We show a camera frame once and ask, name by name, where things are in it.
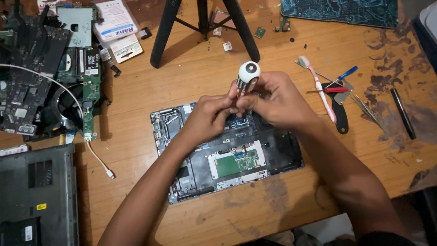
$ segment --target pink toothbrush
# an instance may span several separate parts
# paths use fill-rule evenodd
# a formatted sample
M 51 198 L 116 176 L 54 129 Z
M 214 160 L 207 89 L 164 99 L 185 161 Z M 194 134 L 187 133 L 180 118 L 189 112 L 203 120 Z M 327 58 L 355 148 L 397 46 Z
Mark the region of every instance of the pink toothbrush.
M 319 95 L 322 98 L 323 104 L 325 105 L 325 109 L 328 112 L 329 118 L 331 119 L 332 122 L 334 123 L 337 122 L 337 118 L 335 117 L 334 111 L 326 101 L 325 94 L 323 93 L 322 84 L 319 81 L 319 77 L 317 77 L 316 73 L 314 72 L 314 69 L 309 64 L 308 58 L 306 58 L 305 56 L 299 56 L 299 62 L 304 68 L 308 68 L 311 71 L 312 75 L 314 76 L 314 80 L 316 81 L 316 89 L 320 91 Z

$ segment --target screwdriver handle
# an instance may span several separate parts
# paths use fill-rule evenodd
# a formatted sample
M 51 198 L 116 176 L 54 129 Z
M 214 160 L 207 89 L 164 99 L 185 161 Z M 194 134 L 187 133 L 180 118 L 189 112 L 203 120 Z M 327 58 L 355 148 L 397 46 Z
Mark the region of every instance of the screwdriver handle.
M 353 74 L 357 70 L 358 70 L 358 67 L 354 66 L 353 68 L 349 69 L 346 73 L 344 73 L 343 75 L 339 76 L 338 79 L 342 81 L 344 79 L 344 77 Z
M 330 87 L 330 88 L 325 88 L 323 90 L 326 93 L 330 93 L 330 92 L 347 92 L 349 91 L 348 87 Z

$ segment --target sleeve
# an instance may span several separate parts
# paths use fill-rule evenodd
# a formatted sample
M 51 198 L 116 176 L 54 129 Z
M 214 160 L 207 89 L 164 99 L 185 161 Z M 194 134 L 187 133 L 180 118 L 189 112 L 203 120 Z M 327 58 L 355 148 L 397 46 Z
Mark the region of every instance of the sleeve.
M 416 246 L 410 240 L 391 232 L 371 232 L 360 238 L 358 246 Z

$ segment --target blue screwdriver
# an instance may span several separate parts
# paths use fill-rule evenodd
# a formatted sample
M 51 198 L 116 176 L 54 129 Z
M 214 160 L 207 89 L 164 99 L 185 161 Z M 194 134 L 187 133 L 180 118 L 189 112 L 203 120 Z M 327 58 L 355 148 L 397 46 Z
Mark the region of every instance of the blue screwdriver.
M 358 70 L 357 66 L 354 66 L 353 68 L 349 69 L 346 73 L 344 73 L 343 75 L 339 76 L 338 79 L 334 82 L 332 82 L 331 84 L 329 84 L 328 86 L 326 86 L 325 88 L 328 88 L 329 86 L 331 86 L 332 84 L 336 83 L 337 81 L 342 81 L 344 79 L 344 77 L 349 76 L 351 74 L 353 74 L 355 71 Z

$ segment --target wooden desk surface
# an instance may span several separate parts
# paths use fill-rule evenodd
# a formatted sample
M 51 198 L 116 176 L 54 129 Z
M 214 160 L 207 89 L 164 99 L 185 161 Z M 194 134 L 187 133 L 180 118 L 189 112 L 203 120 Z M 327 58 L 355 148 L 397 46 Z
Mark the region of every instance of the wooden desk surface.
M 165 1 L 130 2 L 142 27 L 156 35 Z M 267 30 L 255 38 L 263 71 L 282 70 L 300 87 L 318 113 L 325 110 L 314 90 L 311 74 L 294 63 L 305 55 L 319 72 L 336 77 L 354 65 L 359 70 L 348 77 L 354 94 L 370 103 L 389 125 L 389 133 L 361 117 L 352 99 L 344 103 L 349 133 L 341 135 L 322 117 L 347 148 L 382 181 L 390 197 L 435 184 L 420 180 L 436 165 L 437 76 L 425 57 L 412 26 L 400 10 L 396 30 L 292 19 L 291 32 L 275 33 L 280 1 L 246 0 L 241 8 L 252 33 L 258 26 Z M 210 8 L 225 9 L 219 0 Z M 179 17 L 197 25 L 195 1 L 183 1 Z M 231 41 L 234 51 L 225 53 L 222 43 Z M 159 69 L 149 63 L 154 36 L 140 41 L 144 53 L 118 65 L 122 74 L 109 71 L 104 82 L 113 102 L 104 106 L 99 139 L 92 147 L 114 171 L 111 180 L 80 136 L 75 139 L 78 179 L 80 237 L 83 245 L 96 245 L 112 215 L 142 174 L 157 158 L 149 114 L 152 111 L 195 102 L 202 95 L 224 94 L 236 78 L 239 66 L 249 60 L 244 45 L 233 30 L 203 42 L 200 33 L 175 23 Z M 396 86 L 416 129 L 411 141 L 402 125 L 389 89 Z M 33 149 L 56 145 L 58 139 L 30 143 Z M 0 149 L 22 143 L 21 136 L 0 132 Z M 334 200 L 303 150 L 306 167 L 268 177 L 169 206 L 156 224 L 150 245 L 234 245 L 340 213 Z M 419 172 L 416 184 L 410 187 Z

